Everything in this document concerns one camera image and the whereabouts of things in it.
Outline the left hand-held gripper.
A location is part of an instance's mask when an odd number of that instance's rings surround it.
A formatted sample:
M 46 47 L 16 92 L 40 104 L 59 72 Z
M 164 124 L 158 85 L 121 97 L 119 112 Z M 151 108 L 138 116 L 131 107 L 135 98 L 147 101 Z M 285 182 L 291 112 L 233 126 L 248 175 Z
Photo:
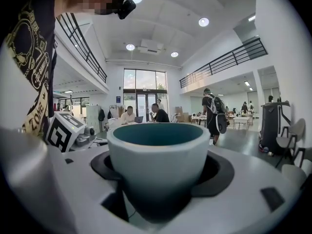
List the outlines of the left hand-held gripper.
M 98 138 L 94 127 L 88 127 L 69 112 L 56 112 L 51 119 L 46 142 L 61 152 L 81 151 L 108 144 Z

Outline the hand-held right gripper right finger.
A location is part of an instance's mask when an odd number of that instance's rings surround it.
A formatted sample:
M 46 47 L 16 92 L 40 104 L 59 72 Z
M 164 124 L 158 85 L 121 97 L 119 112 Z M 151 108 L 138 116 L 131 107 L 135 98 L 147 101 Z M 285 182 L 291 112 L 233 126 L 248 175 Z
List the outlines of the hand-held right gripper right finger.
M 299 188 L 268 162 L 217 146 L 210 146 L 208 150 L 233 165 L 232 182 L 217 196 L 192 198 L 159 233 L 267 233 L 297 200 Z M 284 198 L 284 203 L 273 212 L 260 192 L 263 188 L 276 188 Z

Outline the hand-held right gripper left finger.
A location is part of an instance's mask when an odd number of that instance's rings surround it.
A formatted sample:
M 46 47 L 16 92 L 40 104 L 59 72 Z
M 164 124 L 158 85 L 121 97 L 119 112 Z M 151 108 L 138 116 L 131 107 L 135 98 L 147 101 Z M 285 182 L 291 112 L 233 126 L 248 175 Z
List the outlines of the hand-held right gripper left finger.
M 100 147 L 62 153 L 48 147 L 54 173 L 75 217 L 79 234 L 141 234 L 142 230 L 127 222 L 127 211 L 118 217 L 103 204 L 124 207 L 122 190 L 117 181 L 103 179 L 91 167 L 91 160 L 102 154 Z

